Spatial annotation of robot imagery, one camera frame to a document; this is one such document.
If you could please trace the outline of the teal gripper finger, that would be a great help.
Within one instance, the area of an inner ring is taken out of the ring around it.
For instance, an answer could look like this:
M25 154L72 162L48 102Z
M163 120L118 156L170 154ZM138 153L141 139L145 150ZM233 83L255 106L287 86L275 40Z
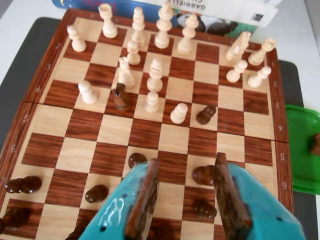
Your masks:
M79 237L81 240L145 240L159 192L157 158L127 173Z
M228 240L304 240L302 225L249 171L216 155L214 190Z

